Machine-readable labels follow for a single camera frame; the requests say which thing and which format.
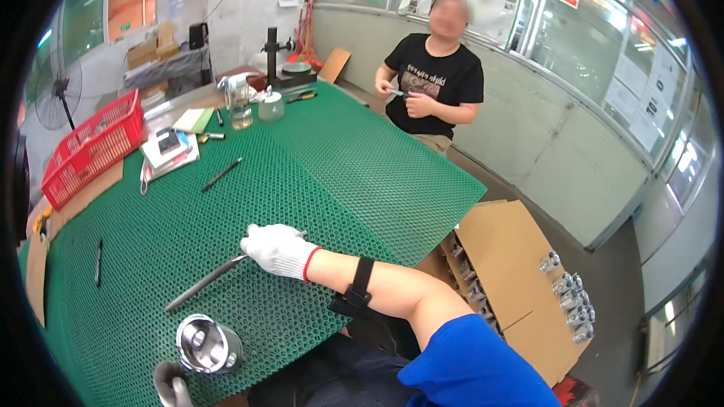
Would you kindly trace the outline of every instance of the woman's hand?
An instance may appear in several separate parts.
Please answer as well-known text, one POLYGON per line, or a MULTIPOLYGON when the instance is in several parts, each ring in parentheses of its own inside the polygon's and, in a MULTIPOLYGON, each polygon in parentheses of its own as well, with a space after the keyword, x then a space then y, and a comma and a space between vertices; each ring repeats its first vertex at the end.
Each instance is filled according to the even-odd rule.
POLYGON ((434 115, 439 102, 423 93, 410 92, 410 97, 405 100, 410 118, 425 118, 434 115))
POLYGON ((390 90, 394 90, 394 85, 384 78, 376 78, 374 80, 374 93, 377 97, 386 98, 390 95, 390 90))

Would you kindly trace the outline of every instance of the wire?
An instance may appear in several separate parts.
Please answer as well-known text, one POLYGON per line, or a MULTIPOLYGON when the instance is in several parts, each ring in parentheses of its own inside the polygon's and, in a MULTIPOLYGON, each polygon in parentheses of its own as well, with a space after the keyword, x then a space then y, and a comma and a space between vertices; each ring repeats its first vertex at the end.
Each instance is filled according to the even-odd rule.
POLYGON ((202 23, 203 23, 203 22, 206 22, 207 19, 209 19, 209 18, 212 17, 213 12, 216 11, 216 9, 219 7, 219 5, 222 4, 222 2, 224 2, 224 0, 220 0, 219 3, 218 3, 215 7, 213 7, 212 12, 209 13, 208 15, 206 15, 206 17, 204 18, 204 20, 202 21, 202 23))

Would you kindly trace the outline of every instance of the gloved hand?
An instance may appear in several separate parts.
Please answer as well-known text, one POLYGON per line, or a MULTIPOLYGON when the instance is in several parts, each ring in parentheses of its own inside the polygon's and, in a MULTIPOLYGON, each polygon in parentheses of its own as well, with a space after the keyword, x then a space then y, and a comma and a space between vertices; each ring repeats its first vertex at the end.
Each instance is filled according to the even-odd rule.
POLYGON ((248 237, 241 240, 241 251, 262 269, 274 275, 309 281, 308 262, 319 247, 304 240, 301 231, 280 223, 261 228, 252 223, 246 235, 248 237))
POLYGON ((177 363, 162 361, 153 371, 153 387, 164 407, 193 407, 186 382, 186 373, 177 363))

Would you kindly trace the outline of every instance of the black speaker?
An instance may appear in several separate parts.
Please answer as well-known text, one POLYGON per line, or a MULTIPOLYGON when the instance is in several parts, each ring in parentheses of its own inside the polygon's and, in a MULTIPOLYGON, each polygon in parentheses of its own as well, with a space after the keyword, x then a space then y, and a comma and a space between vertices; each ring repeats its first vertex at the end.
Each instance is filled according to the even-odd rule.
POLYGON ((205 22, 194 23, 188 27, 189 49, 201 49, 206 44, 209 35, 209 25, 205 22))

